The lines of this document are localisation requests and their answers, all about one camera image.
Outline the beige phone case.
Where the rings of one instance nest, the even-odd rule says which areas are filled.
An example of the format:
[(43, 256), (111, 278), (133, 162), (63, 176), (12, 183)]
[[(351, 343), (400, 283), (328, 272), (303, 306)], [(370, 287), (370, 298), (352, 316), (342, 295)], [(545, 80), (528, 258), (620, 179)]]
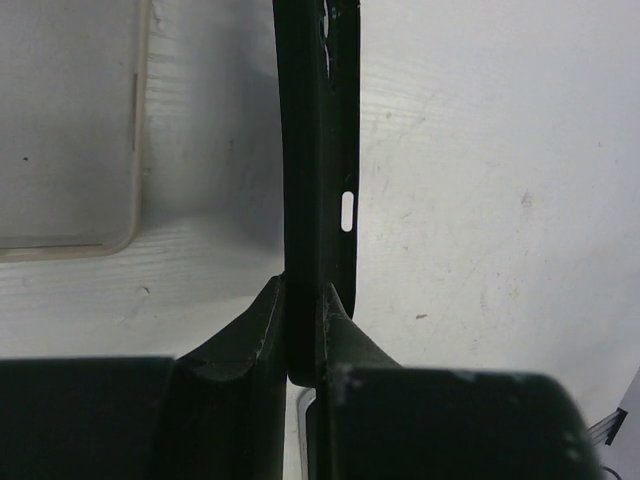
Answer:
[(1, 5), (1, 258), (116, 253), (141, 216), (151, 5)]

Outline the black phone case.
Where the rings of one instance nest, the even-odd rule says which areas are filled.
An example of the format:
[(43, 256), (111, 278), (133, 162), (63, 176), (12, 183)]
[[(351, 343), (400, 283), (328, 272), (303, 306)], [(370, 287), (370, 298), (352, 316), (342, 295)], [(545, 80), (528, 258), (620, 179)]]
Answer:
[(290, 380), (315, 383), (315, 311), (327, 284), (356, 298), (357, 230), (342, 197), (359, 190), (361, 18), (357, 1), (273, 4), (284, 180), (285, 338)]

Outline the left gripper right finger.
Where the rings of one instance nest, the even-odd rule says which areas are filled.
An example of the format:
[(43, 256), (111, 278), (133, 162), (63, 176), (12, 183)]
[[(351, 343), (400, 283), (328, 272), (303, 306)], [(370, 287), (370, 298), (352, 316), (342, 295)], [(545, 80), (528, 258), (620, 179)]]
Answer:
[(313, 479), (599, 479), (582, 416), (529, 372), (404, 367), (327, 286), (316, 313)]

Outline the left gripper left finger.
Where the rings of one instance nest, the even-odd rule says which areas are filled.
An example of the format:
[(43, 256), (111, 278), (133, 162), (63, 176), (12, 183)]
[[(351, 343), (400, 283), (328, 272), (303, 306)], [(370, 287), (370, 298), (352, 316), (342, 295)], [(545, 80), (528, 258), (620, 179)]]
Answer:
[(5, 479), (278, 479), (285, 284), (180, 358), (1, 364)]

